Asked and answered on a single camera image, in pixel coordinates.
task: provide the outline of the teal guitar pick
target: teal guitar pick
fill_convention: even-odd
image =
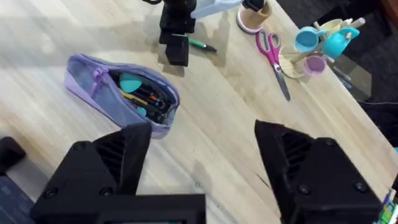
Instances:
[[[119,84],[123,92],[132,93],[141,86],[142,81],[137,75],[122,73]]]

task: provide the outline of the scissor blade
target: scissor blade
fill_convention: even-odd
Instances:
[[[282,92],[285,95],[286,100],[290,101],[289,89],[287,88],[284,75],[282,74],[282,70],[280,69],[278,64],[274,65],[274,71],[275,71],[276,79],[278,80],[278,83],[280,85],[280,88],[282,89]]]

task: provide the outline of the pink scissor handle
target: pink scissor handle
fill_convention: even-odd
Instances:
[[[264,47],[261,44],[261,36],[264,40]],[[259,51],[265,55],[271,64],[279,63],[280,36],[276,33],[267,35],[265,30],[256,34],[256,44]]]

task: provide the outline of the scissors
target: scissors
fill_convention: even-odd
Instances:
[[[264,40],[265,48],[262,46],[261,36]],[[261,30],[256,35],[256,44],[259,51],[268,58],[286,100],[290,101],[289,89],[287,88],[284,75],[279,65],[280,36],[276,33],[267,34],[265,30]]]

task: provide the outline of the pink cup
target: pink cup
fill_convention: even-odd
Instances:
[[[304,62],[303,71],[304,74],[310,76],[317,76],[322,74],[326,68],[327,55],[311,54]]]

